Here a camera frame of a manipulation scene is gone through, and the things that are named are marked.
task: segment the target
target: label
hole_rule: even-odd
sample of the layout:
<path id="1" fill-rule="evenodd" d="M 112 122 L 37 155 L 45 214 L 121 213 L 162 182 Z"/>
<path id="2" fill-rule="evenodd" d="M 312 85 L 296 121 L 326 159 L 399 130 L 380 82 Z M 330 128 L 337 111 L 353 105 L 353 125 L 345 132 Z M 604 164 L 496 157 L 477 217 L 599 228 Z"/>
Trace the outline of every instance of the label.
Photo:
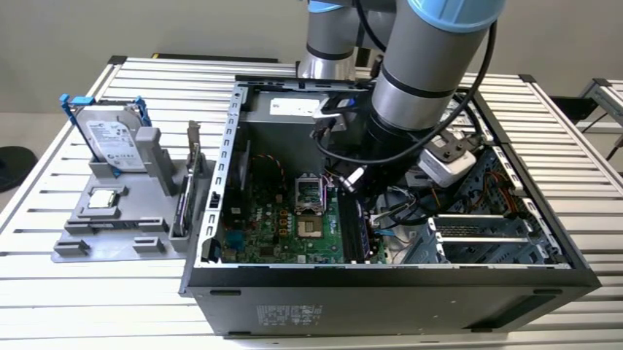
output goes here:
<path id="1" fill-rule="evenodd" d="M 322 305 L 257 305 L 261 326 L 317 326 Z"/>
<path id="2" fill-rule="evenodd" d="M 318 105 L 318 100 L 309 100 L 305 98 L 273 98 L 270 100 L 270 115 L 310 117 Z"/>
<path id="3" fill-rule="evenodd" d="M 134 140 L 132 140 L 128 127 L 122 123 L 89 120 L 86 128 L 108 164 L 121 171 L 145 170 Z"/>

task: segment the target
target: blue drive bracket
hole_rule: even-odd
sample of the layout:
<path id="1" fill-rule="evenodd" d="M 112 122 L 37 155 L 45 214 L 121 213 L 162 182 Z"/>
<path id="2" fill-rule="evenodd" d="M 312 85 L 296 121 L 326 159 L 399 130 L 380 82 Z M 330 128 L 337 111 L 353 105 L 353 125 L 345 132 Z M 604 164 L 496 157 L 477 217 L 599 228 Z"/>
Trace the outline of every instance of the blue drive bracket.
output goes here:
<path id="1" fill-rule="evenodd" d="M 88 143 L 86 136 L 80 128 L 80 125 L 77 124 L 76 116 L 73 115 L 73 111 L 72 111 L 72 108 L 74 106 L 90 106 L 96 102 L 96 100 L 93 99 L 93 97 L 76 96 L 73 100 L 69 102 L 69 94 L 64 93 L 58 97 L 58 101 L 60 101 L 60 108 L 62 108 L 62 111 L 66 114 L 66 118 L 69 118 L 70 124 L 76 127 L 77 132 L 80 133 L 81 138 L 84 139 L 88 150 L 90 151 L 90 154 L 93 156 L 93 160 L 98 163 L 100 160 L 97 158 L 96 151 L 92 149 L 90 144 Z"/>
<path id="2" fill-rule="evenodd" d="M 149 119 L 149 114 L 146 113 L 146 104 L 142 97 L 137 96 L 134 99 L 134 104 L 138 106 L 140 120 L 144 126 L 152 126 L 152 120 Z"/>

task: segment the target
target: metal frame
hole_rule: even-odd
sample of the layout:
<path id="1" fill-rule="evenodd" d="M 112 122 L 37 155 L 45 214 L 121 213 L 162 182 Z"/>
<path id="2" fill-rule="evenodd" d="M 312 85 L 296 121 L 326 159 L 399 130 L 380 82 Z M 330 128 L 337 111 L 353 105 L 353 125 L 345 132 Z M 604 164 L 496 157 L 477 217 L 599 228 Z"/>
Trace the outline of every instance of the metal frame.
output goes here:
<path id="1" fill-rule="evenodd" d="M 360 70 L 360 77 L 366 70 Z M 117 71 L 106 98 L 145 97 L 154 126 L 169 130 L 164 147 L 174 156 L 186 142 L 174 133 L 185 130 L 188 119 L 204 123 L 201 141 L 208 159 L 217 157 L 218 133 L 224 130 L 233 74 L 293 76 L 293 65 L 174 61 L 129 58 Z M 93 95 L 108 73 L 102 72 Z M 473 74 L 463 80 L 468 87 Z M 604 287 L 535 320 L 509 334 L 400 335 L 349 338 L 296 338 L 226 341 L 210 336 L 194 303 L 176 294 L 182 261 L 100 262 L 58 266 L 49 261 L 58 238 L 62 208 L 73 208 L 70 192 L 41 193 L 49 188 L 84 186 L 85 146 L 65 125 L 29 178 L 0 213 L 0 338 L 20 348 L 36 346 L 185 346 L 249 349 L 304 347 L 320 349 L 619 349 L 623 346 L 623 201 L 608 177 L 588 158 L 600 156 L 585 147 L 583 136 L 573 138 L 552 112 L 517 76 L 489 74 L 480 93 L 512 146 L 523 158 L 536 185 L 541 188 L 559 220 L 571 234 Z M 540 125 L 532 132 L 525 127 Z M 545 162 L 544 152 L 556 153 L 556 163 Z"/>
<path id="2" fill-rule="evenodd" d="M 623 126 L 623 81 L 595 78 L 580 92 L 581 98 L 591 98 L 615 122 L 599 122 L 591 127 L 591 133 L 620 133 Z M 585 127 L 589 122 L 577 124 Z"/>

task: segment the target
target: green circuit board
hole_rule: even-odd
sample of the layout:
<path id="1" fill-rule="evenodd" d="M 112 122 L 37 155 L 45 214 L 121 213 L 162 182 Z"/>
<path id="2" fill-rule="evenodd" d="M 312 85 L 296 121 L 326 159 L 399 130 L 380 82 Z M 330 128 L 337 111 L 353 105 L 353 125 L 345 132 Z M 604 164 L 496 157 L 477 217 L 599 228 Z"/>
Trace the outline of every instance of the green circuit board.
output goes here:
<path id="1" fill-rule="evenodd" d="M 293 213 L 293 196 L 274 198 L 260 189 L 250 190 L 249 216 L 242 231 L 242 249 L 225 244 L 222 252 L 228 263 L 344 263 L 340 232 L 340 213 L 336 190 L 326 188 L 326 207 L 321 216 Z M 370 263 L 384 263 L 384 257 L 372 257 Z"/>

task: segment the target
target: gray wall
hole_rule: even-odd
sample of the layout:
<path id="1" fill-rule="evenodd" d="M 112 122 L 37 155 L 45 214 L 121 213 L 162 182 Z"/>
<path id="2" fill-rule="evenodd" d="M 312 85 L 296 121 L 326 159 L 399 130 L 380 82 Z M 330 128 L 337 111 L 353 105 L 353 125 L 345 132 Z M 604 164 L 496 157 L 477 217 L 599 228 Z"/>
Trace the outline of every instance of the gray wall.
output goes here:
<path id="1" fill-rule="evenodd" d="M 557 94 L 623 78 L 621 12 L 620 0 L 508 0 L 491 72 L 531 73 Z M 56 112 L 58 94 L 84 93 L 114 54 L 293 62 L 305 27 L 296 0 L 0 0 L 0 111 Z"/>

